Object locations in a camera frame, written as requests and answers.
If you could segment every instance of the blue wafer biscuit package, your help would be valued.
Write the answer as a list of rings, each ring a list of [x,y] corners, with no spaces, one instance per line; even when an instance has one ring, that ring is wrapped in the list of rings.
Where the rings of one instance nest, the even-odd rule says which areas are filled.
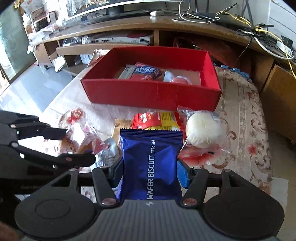
[[[124,159],[121,200],[182,198],[176,168],[182,131],[120,129],[120,141]]]

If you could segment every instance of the tile floor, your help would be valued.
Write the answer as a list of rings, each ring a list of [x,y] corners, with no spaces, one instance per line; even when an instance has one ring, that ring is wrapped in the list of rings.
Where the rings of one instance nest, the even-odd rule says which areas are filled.
[[[0,109],[40,116],[71,80],[68,73],[32,65],[0,95]]]
[[[31,66],[0,95],[0,109],[41,115],[56,95],[71,81],[71,75],[55,73],[53,68],[44,73]],[[273,176],[289,180],[285,220],[278,238],[296,240],[296,145],[293,147],[282,135],[269,131],[273,152]]]

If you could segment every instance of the white power adapter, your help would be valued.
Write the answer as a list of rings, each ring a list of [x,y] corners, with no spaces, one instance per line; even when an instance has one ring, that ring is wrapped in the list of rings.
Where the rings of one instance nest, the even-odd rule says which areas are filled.
[[[164,11],[153,11],[150,13],[151,16],[164,16]]]

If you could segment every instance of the wooden shelf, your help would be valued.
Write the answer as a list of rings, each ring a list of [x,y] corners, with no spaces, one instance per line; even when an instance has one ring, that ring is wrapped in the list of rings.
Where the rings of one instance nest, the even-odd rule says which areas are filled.
[[[71,67],[63,67],[61,70],[73,76],[77,76],[86,67],[87,67],[87,64],[78,64],[78,65],[73,65]]]
[[[78,55],[78,54],[93,54],[95,49],[112,49],[115,47],[139,46],[138,44],[124,43],[93,43],[93,44],[76,44],[65,47],[56,48],[58,55]]]

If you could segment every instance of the television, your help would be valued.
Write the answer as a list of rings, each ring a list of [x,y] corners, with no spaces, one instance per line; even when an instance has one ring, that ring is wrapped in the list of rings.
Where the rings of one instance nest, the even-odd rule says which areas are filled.
[[[139,10],[137,11],[137,13],[124,13],[124,5],[145,2],[180,2],[180,0],[68,0],[68,19],[70,20],[76,17],[85,16],[86,14],[96,12],[102,9],[106,9],[106,15],[117,15],[117,18],[124,18],[125,15],[135,16],[135,14],[137,13],[139,16],[148,15],[149,13],[145,13],[143,10]]]

